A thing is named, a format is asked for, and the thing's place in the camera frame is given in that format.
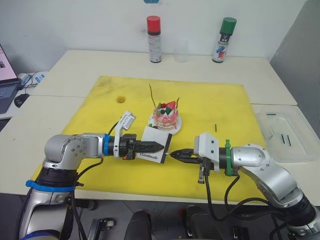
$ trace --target red cap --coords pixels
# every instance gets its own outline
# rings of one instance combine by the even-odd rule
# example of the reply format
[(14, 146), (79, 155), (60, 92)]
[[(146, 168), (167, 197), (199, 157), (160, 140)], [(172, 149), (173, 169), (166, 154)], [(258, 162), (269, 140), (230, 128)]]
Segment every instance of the red cap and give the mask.
[(146, 27), (148, 32), (159, 33), (160, 32), (160, 17), (148, 16), (146, 18)]

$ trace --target green cap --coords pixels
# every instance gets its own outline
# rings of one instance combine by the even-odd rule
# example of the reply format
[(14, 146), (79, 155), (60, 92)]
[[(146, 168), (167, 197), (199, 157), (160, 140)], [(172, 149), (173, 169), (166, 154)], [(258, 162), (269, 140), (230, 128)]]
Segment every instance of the green cap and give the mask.
[(220, 33), (233, 34), (236, 23), (237, 19), (233, 17), (225, 17), (221, 25)]

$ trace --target computer mouse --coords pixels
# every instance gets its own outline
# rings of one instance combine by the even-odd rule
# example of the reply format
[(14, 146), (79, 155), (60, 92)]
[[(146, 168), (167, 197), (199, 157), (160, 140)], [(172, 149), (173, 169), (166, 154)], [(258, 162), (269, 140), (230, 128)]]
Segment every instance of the computer mouse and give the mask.
[(27, 100), (27, 98), (29, 97), (30, 95), (28, 93), (25, 93), (25, 94), (21, 94), (19, 96), (16, 96), (15, 99), (14, 99), (14, 105), (16, 105), (18, 108), (21, 107), (22, 104), (24, 104), (24, 102)]

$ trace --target green bracket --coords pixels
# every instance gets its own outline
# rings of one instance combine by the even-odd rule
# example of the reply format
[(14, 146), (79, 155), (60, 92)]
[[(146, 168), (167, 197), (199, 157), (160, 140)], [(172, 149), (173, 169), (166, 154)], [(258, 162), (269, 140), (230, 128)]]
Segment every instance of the green bracket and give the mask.
[(226, 155), (226, 169), (225, 169), (225, 175), (232, 176), (232, 169), (231, 169), (231, 151), (230, 151), (230, 140), (225, 140), (225, 155)]

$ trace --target paper card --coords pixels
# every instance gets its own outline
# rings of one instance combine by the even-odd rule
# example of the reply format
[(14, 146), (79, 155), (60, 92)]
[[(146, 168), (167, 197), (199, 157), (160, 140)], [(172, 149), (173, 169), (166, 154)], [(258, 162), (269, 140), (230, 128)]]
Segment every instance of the paper card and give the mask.
[(146, 126), (144, 128), (141, 141), (155, 141), (158, 144), (163, 145), (164, 149), (154, 153), (139, 152), (136, 154), (136, 158), (152, 161), (159, 164), (164, 164), (171, 138), (172, 138), (171, 133), (168, 133), (150, 126)]

